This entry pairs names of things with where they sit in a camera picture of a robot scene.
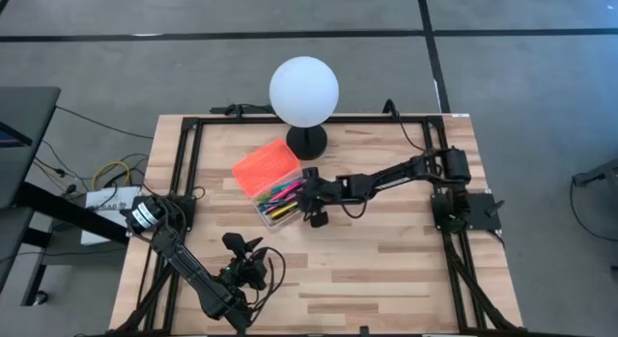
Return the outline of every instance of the black desk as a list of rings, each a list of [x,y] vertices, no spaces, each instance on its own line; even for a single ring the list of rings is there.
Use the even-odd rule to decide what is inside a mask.
[[[47,247],[51,234],[29,228],[33,211],[128,244],[124,227],[24,181],[59,96],[57,87],[0,87],[0,121],[32,140],[30,147],[0,148],[0,259],[14,256],[22,242]],[[12,265],[13,259],[0,264],[0,290]],[[45,265],[39,265],[24,304],[32,304],[44,271]]]

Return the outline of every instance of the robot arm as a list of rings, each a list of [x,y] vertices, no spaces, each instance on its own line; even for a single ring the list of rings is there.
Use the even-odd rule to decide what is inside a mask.
[[[179,224],[180,220],[184,220],[185,216],[179,207],[181,204],[182,201],[175,201],[170,196],[146,197],[131,211],[124,212],[127,227],[134,237],[148,242],[153,251],[167,260],[186,280],[197,293],[202,310],[209,318],[225,318],[236,331],[243,334],[257,318],[261,307],[257,304],[251,307],[240,288],[248,284],[252,289],[262,291],[267,287],[264,280],[267,274],[264,264],[266,249],[255,249],[262,238],[245,242],[239,234],[225,234],[223,243],[234,252],[235,258],[218,275],[212,275],[184,246],[183,238],[169,224]],[[152,240],[142,236],[147,230],[154,231]]]
[[[436,159],[440,160],[440,166],[435,164]],[[425,152],[371,175],[338,176],[334,182],[320,178],[316,167],[304,169],[302,175],[305,184],[297,193],[297,200],[313,227],[328,222],[323,206],[367,203],[378,192],[412,181],[426,181],[435,187],[452,189],[457,200],[454,203],[465,209],[465,186],[470,182],[465,152],[455,148]]]

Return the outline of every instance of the clear plastic container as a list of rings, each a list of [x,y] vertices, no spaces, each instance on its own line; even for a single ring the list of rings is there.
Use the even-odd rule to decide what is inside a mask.
[[[296,201],[294,198],[294,190],[297,188],[294,187],[297,183],[302,183],[301,178],[302,173],[300,169],[295,169],[275,183],[272,183],[269,187],[260,191],[251,199],[253,207],[255,207],[258,215],[260,215],[260,218],[269,229],[280,227],[300,217],[300,210],[298,205],[295,205]],[[287,183],[289,183],[289,185],[277,190],[278,187]],[[288,187],[291,187],[292,191],[290,193],[285,193],[285,189]],[[266,204],[272,197],[276,197],[277,193],[285,194],[277,199],[279,205]]]

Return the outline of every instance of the black cable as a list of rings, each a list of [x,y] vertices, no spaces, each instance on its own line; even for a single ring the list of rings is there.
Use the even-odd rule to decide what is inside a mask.
[[[148,272],[148,267],[149,264],[151,262],[151,256],[153,254],[153,251],[151,250],[151,247],[148,248],[148,254],[146,255],[146,263],[144,264],[144,272],[142,273],[142,282],[139,283],[139,293],[137,295],[137,307],[139,308],[139,303],[142,301],[142,293],[144,291],[144,285],[146,284],[146,273]]]
[[[576,187],[576,182],[575,182],[575,177],[577,177],[577,175],[575,175],[573,177],[573,179],[571,180],[571,188],[569,190],[569,200],[571,202],[571,211],[573,212],[573,216],[576,218],[577,223],[584,229],[586,230],[590,235],[598,238],[598,239],[603,239],[603,240],[609,240],[609,241],[618,241],[618,239],[614,239],[614,238],[610,238],[610,237],[605,237],[605,236],[601,236],[598,235],[594,232],[592,232],[588,227],[586,227],[586,225],[583,224],[583,222],[581,222],[581,220],[579,219],[579,215],[577,215],[577,211],[576,211],[576,207],[573,203],[573,192],[574,192],[574,187]]]
[[[399,126],[401,126],[401,127],[402,127],[402,131],[404,132],[404,136],[406,137],[406,139],[407,139],[407,141],[409,142],[409,144],[410,144],[411,146],[413,146],[414,148],[416,148],[416,149],[418,149],[418,150],[420,150],[420,151],[422,151],[422,152],[425,152],[425,149],[423,149],[423,148],[419,147],[418,145],[416,145],[416,144],[412,143],[412,141],[409,139],[409,137],[407,136],[406,129],[404,128],[404,123],[402,122],[402,119],[401,119],[401,118],[399,118]]]
[[[76,200],[76,199],[78,199],[78,198],[81,198],[81,197],[83,197],[83,196],[85,196],[85,195],[86,195],[86,193],[80,193],[80,194],[78,194],[78,195],[76,195],[76,196],[72,196],[72,197],[70,197],[70,198],[67,198],[67,201],[71,202],[71,201],[74,201],[74,200]]]
[[[42,173],[43,173],[43,174],[45,174],[45,176],[46,176],[46,177],[47,177],[47,178],[48,178],[48,179],[49,179],[52,183],[54,183],[54,184],[56,185],[56,187],[58,187],[58,189],[60,189],[60,190],[61,190],[61,191],[63,191],[63,192],[65,192],[65,191],[66,191],[66,189],[65,189],[64,187],[62,187],[61,185],[59,185],[56,181],[54,181],[54,180],[51,178],[51,176],[50,176],[47,172],[45,172],[45,170],[44,170],[44,169],[42,169],[42,167],[41,167],[39,164],[35,163],[35,166],[36,166],[37,168],[39,168],[39,169],[42,171]]]
[[[47,147],[49,147],[49,150],[51,151],[51,153],[54,155],[54,157],[56,157],[56,159],[58,160],[58,162],[70,173],[72,173],[72,177],[78,179],[81,181],[81,184],[84,186],[84,188],[86,189],[86,191],[90,191],[88,189],[88,186],[86,185],[86,183],[84,182],[85,178],[80,177],[77,173],[75,173],[74,171],[72,171],[66,164],[65,162],[63,162],[62,159],[60,159],[60,157],[58,156],[58,154],[56,154],[56,151],[54,150],[54,148],[51,146],[51,144],[47,143],[46,141],[42,140],[42,143],[44,143]]]
[[[28,252],[23,252],[23,253],[19,253],[16,255],[12,255],[9,257],[6,257],[4,259],[0,260],[0,264],[2,264],[5,261],[8,261],[12,258],[16,258],[18,256],[21,255],[31,255],[31,254],[38,254],[38,255],[44,255],[44,256],[67,256],[67,255],[93,255],[93,254],[102,254],[102,253],[108,253],[108,252],[114,252],[114,251],[121,251],[121,250],[126,250],[126,248],[120,248],[120,249],[111,249],[111,250],[101,250],[101,251],[90,251],[90,252],[66,252],[66,253],[58,253],[58,254],[49,254],[46,253],[45,251],[28,251]]]
[[[281,262],[282,262],[281,278],[279,279],[279,283],[277,283],[277,285],[274,286],[273,284],[274,283],[274,266],[272,265],[272,260],[268,258],[268,265],[270,266],[270,284],[268,286],[268,292],[266,296],[264,296],[264,298],[259,300],[258,303],[255,305],[255,308],[254,308],[255,315],[251,319],[251,323],[249,325],[252,325],[258,319],[268,299],[270,298],[272,294],[274,294],[279,289],[279,287],[281,287],[281,284],[283,284],[283,280],[286,277],[286,268],[287,268],[286,259],[283,257],[283,254],[281,254],[277,249],[271,248],[269,246],[262,247],[256,250],[253,254],[251,254],[251,256],[249,256],[249,259],[252,259],[253,257],[258,256],[260,251],[264,251],[266,255],[266,252],[268,252],[268,250],[277,254],[279,258],[281,259]]]
[[[202,186],[195,186],[195,188],[193,188],[193,192],[195,192],[196,189],[201,189],[202,190],[202,195],[200,197],[195,197],[193,196],[193,198],[195,198],[195,200],[201,200],[202,198],[204,198],[204,196],[206,196],[206,189]]]
[[[103,206],[104,206],[105,204],[107,204],[107,202],[111,201],[111,200],[112,200],[112,199],[116,196],[116,193],[117,193],[117,192],[118,192],[118,185],[117,185],[116,183],[114,183],[114,192],[112,192],[112,195],[111,195],[111,196],[109,196],[109,197],[105,200],[105,202],[103,202],[103,203],[101,203],[100,205],[98,205],[98,207],[89,207],[89,208],[87,208],[87,209],[88,209],[88,210],[90,210],[90,211],[98,211],[98,210],[100,210],[101,208],[103,208]]]
[[[357,219],[357,218],[361,218],[364,214],[365,214],[365,210],[367,210],[367,201],[365,201],[365,203],[363,203],[363,209],[362,211],[360,211],[360,214],[358,215],[352,215],[350,213],[350,211],[348,211],[348,209],[346,208],[345,205],[341,205],[341,208],[344,210],[344,212],[346,213],[347,216],[353,218],[353,219]]]
[[[240,106],[240,107],[243,107],[243,106],[252,107],[254,109],[260,109],[260,110],[262,110],[262,111],[264,111],[264,112],[266,112],[268,114],[272,114],[272,115],[275,115],[275,116],[277,115],[277,114],[274,113],[274,110],[271,109],[270,104],[267,104],[267,105],[255,105],[255,104],[241,103],[241,104],[233,104],[233,105]]]
[[[52,166],[50,166],[49,164],[47,164],[47,163],[45,163],[45,162],[41,161],[38,157],[35,157],[35,160],[36,160],[38,163],[40,163],[41,165],[43,165],[43,166],[45,166],[45,167],[47,167],[47,168],[51,169],[51,170],[52,170],[52,171],[54,171],[55,173],[57,173],[57,174],[61,174],[61,173],[58,173],[58,172],[57,172],[57,171],[58,171],[58,170],[60,170],[60,169],[58,169],[58,168],[56,168],[56,167],[52,167]]]
[[[131,136],[134,136],[134,137],[137,137],[137,138],[144,138],[144,139],[155,139],[155,138],[154,138],[154,137],[152,137],[152,136],[142,135],[142,134],[135,134],[135,133],[128,132],[128,131],[126,131],[126,130],[117,129],[117,128],[114,128],[114,127],[112,127],[112,126],[108,126],[108,125],[106,125],[106,124],[102,124],[102,123],[100,123],[99,121],[95,121],[95,120],[93,120],[93,119],[89,119],[89,118],[87,118],[87,117],[85,117],[85,116],[83,116],[83,115],[77,114],[76,112],[74,112],[74,111],[72,111],[72,110],[68,110],[67,108],[64,108],[64,107],[62,107],[62,106],[58,106],[58,105],[56,105],[56,108],[58,108],[58,109],[60,109],[60,110],[63,110],[63,111],[66,111],[66,112],[68,112],[68,113],[70,113],[70,114],[72,114],[72,115],[74,115],[74,116],[77,116],[78,118],[80,118],[80,119],[82,119],[82,120],[86,120],[86,121],[91,122],[91,123],[93,123],[93,124],[95,124],[95,125],[103,126],[103,127],[107,128],[107,129],[115,130],[115,131],[120,132],[120,133],[122,133],[122,134],[131,135]]]
[[[247,303],[247,304],[256,304],[258,303],[258,301],[260,300],[260,291],[258,289],[255,290],[255,300],[251,303]]]

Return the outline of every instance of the wooden tabletop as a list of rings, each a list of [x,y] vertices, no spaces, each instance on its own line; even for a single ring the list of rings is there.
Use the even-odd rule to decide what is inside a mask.
[[[168,192],[183,116],[161,116],[154,136],[146,184]],[[481,157],[467,116],[444,115],[449,146],[463,149],[472,173],[469,189],[488,188]],[[321,176],[374,173],[420,154],[399,125],[324,125],[328,147],[303,167],[317,166]],[[284,285],[268,301],[251,333],[456,332],[457,324],[442,239],[434,227],[432,186],[414,182],[383,191],[357,220],[330,206],[330,223],[312,229],[298,220],[269,231],[240,191],[232,166],[275,139],[285,138],[287,125],[206,125],[196,186],[206,189],[198,201],[194,228],[186,246],[213,274],[233,257],[221,237],[236,232],[245,239],[264,237],[261,245],[281,251],[288,264]],[[419,125],[406,125],[410,139],[423,146]],[[190,150],[186,151],[183,177]],[[356,213],[357,207],[351,207]],[[478,282],[512,323],[521,325],[511,276],[501,244],[486,232],[469,232]],[[123,323],[135,308],[148,244],[132,239],[118,288],[110,327]],[[276,256],[275,275],[281,273]],[[149,272],[147,287],[152,278]],[[474,326],[467,288],[463,297],[468,323]],[[162,324],[167,289],[157,307],[155,326]],[[252,300],[253,291],[247,290]],[[181,279],[173,333],[234,333],[223,319],[207,318],[195,292]]]

